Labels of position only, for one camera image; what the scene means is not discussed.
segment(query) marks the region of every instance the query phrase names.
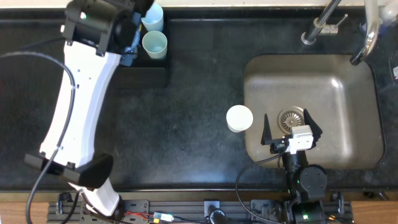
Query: wooden surface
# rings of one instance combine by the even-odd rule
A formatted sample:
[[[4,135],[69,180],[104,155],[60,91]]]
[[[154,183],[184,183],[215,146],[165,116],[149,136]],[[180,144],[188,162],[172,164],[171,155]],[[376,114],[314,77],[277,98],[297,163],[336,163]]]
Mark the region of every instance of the wooden surface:
[[[32,205],[34,224],[45,224],[48,203],[36,202]],[[354,220],[358,224],[398,224],[398,202],[353,202]],[[24,202],[1,202],[1,224],[25,222]]]

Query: sink basin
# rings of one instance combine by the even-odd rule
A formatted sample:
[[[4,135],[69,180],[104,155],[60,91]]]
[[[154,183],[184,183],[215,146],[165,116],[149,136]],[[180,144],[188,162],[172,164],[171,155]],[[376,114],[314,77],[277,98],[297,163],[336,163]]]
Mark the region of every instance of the sink basin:
[[[254,117],[246,130],[246,150],[252,160],[271,156],[269,146],[260,144],[264,114],[276,139],[289,132],[290,124],[303,123],[299,108],[308,109],[323,130],[317,147],[307,151],[310,164],[365,169],[381,160],[384,145],[373,73],[364,62],[352,66],[349,58],[263,55],[246,65],[244,104]],[[277,161],[263,166],[277,167]]]

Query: black countertop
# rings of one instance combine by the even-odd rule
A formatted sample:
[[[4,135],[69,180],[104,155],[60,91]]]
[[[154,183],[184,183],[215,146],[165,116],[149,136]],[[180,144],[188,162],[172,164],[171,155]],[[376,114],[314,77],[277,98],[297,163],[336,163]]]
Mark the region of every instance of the black countertop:
[[[244,133],[232,133],[225,120],[243,105],[243,71],[263,54],[352,54],[363,43],[358,24],[364,10],[340,8],[338,35],[303,45],[301,34],[319,9],[167,9],[170,80],[167,88],[108,88],[98,121],[95,147],[114,156],[111,174],[118,191],[138,189],[232,189],[238,172],[252,162]],[[59,36],[63,12],[0,12],[1,52]],[[379,38],[366,59],[374,70],[386,150],[367,170],[328,170],[328,188],[396,189],[398,173],[398,29]],[[63,43],[38,50],[63,59]],[[38,153],[50,126],[62,71],[37,58],[0,60],[0,190],[29,190],[38,176],[23,163]],[[285,190],[283,170],[253,167],[242,188]],[[46,177],[42,190],[68,190]]]

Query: sink drain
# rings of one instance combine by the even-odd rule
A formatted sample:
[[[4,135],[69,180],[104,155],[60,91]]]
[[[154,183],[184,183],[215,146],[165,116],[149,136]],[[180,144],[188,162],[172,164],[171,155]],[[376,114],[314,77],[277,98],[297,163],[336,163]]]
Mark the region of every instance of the sink drain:
[[[278,124],[280,129],[290,134],[293,127],[304,125],[303,109],[298,106],[291,106],[279,113]]]

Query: metal faucet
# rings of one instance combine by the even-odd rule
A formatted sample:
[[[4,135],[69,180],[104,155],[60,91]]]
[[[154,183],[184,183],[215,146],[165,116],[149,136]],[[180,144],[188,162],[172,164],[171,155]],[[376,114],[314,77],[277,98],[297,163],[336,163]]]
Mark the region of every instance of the metal faucet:
[[[325,30],[327,26],[326,21],[340,2],[341,0],[331,0],[320,17],[314,19],[309,31],[304,32],[301,36],[301,40],[304,44],[311,45],[315,43],[317,35],[325,33],[323,30]],[[352,65],[361,63],[363,59],[372,52],[379,34],[379,8],[377,6],[377,0],[364,0],[364,3],[366,11],[366,38],[363,47],[358,50],[357,54],[354,54],[350,58],[349,62],[351,62]],[[327,34],[337,34],[338,25],[340,25],[345,18],[346,16],[337,25],[333,26],[334,31],[328,32]]]

